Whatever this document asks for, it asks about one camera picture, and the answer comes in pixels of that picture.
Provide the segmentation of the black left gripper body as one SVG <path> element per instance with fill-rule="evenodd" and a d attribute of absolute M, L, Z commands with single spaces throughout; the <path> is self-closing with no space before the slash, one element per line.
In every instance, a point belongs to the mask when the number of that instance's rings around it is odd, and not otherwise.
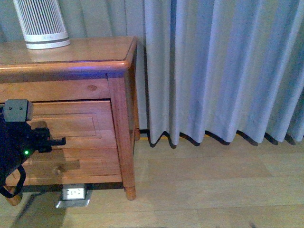
<path fill-rule="evenodd" d="M 26 122 L 7 122 L 0 115 L 0 186 L 6 184 L 6 178 L 18 171 L 20 178 L 17 187 L 21 188 L 26 179 L 26 171 L 22 164 L 38 151 L 52 151 L 52 140 L 48 128 L 35 128 Z"/>

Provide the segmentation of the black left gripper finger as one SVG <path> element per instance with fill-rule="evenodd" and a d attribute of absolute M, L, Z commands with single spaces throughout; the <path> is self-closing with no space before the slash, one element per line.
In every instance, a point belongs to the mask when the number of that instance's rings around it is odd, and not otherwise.
<path fill-rule="evenodd" d="M 63 137 L 61 138 L 60 140 L 49 140 L 48 143 L 51 145 L 51 146 L 61 146 L 61 145 L 65 145 L 66 144 L 66 138 Z"/>

